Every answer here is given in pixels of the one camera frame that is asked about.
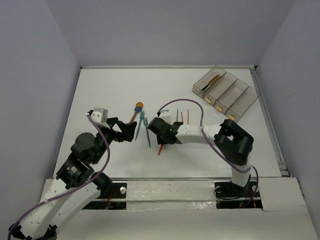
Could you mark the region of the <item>gold knife dark handle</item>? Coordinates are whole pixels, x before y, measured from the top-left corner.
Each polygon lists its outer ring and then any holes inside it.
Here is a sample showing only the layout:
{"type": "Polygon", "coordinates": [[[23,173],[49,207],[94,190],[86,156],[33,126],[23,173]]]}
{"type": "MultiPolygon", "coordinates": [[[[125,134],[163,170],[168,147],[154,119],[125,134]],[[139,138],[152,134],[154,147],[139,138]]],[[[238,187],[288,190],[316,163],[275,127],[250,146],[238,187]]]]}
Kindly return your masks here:
{"type": "Polygon", "coordinates": [[[214,76],[201,90],[205,91],[220,75],[214,76]]]}

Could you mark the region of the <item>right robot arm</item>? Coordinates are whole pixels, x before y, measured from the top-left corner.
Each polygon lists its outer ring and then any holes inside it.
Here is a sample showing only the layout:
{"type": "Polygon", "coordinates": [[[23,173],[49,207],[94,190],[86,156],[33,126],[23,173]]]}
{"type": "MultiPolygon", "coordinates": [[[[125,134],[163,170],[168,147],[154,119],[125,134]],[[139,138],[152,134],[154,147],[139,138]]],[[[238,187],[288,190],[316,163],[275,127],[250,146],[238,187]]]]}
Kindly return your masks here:
{"type": "Polygon", "coordinates": [[[249,158],[254,138],[236,122],[226,119],[216,125],[190,125],[182,122],[169,124],[155,117],[147,126],[160,145],[206,144],[221,155],[231,167],[230,190],[242,196],[249,189],[249,158]]]}

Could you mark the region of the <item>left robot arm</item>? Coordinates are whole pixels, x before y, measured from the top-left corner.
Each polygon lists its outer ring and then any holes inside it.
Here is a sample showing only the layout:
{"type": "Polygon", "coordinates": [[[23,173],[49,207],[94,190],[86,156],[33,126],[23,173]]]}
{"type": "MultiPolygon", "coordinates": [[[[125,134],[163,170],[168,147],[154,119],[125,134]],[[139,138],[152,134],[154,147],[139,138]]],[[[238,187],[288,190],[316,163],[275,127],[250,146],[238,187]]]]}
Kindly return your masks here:
{"type": "Polygon", "coordinates": [[[96,111],[88,113],[87,118],[97,134],[84,132],[77,136],[46,194],[10,226],[8,239],[55,240],[83,207],[113,191],[113,181],[102,169],[95,171],[92,166],[110,153],[112,142],[131,142],[137,122],[123,123],[96,111]]]}

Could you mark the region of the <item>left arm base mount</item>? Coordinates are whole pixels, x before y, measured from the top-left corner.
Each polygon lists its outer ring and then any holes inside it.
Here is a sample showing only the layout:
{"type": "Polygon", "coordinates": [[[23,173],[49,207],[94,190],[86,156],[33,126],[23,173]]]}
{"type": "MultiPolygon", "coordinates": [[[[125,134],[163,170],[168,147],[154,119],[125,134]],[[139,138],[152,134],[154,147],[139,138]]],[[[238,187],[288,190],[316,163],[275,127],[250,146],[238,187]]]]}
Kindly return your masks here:
{"type": "Polygon", "coordinates": [[[114,181],[108,194],[88,203],[83,210],[125,210],[127,208],[127,182],[114,181]]]}

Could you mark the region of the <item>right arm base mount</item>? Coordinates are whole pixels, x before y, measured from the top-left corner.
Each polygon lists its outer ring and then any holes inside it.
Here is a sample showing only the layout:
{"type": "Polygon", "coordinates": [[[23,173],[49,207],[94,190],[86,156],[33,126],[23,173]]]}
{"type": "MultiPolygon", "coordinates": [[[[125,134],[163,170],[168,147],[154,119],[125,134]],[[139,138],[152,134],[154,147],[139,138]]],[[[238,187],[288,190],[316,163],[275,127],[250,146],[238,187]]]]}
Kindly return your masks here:
{"type": "Polygon", "coordinates": [[[263,209],[259,189],[256,181],[250,181],[244,188],[230,181],[214,183],[213,195],[217,209],[263,209]]]}

